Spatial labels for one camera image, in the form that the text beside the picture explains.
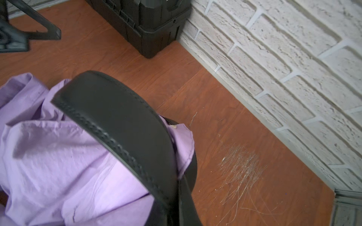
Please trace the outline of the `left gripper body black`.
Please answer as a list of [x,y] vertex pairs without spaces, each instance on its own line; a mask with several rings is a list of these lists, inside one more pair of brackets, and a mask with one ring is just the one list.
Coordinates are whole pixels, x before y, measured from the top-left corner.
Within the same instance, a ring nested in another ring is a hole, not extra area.
[[1,1],[1,53],[27,51],[29,41],[26,34],[9,23],[7,1]]

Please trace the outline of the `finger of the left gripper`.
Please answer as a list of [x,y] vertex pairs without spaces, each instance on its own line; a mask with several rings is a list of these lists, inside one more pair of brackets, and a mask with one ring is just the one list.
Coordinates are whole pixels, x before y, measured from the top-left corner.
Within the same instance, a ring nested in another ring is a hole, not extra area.
[[9,0],[9,2],[17,7],[19,10],[27,14],[33,20],[41,24],[47,29],[47,32],[23,32],[27,39],[29,40],[60,40],[61,39],[61,30],[39,14],[36,10],[26,4],[21,0]]

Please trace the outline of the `black leather belt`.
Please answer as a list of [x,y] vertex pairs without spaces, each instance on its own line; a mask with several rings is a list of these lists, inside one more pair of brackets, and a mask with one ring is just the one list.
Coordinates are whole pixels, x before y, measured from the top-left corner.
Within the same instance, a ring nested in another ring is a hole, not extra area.
[[199,226],[191,193],[198,163],[192,132],[158,115],[113,77],[86,71],[61,88],[52,104],[117,158],[151,195],[147,226]]

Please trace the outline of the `purple trousers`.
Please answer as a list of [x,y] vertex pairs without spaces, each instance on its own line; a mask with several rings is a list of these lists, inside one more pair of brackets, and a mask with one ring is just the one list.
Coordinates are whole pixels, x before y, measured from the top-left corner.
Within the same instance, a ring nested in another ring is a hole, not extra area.
[[30,73],[1,87],[3,226],[146,226],[151,195]]

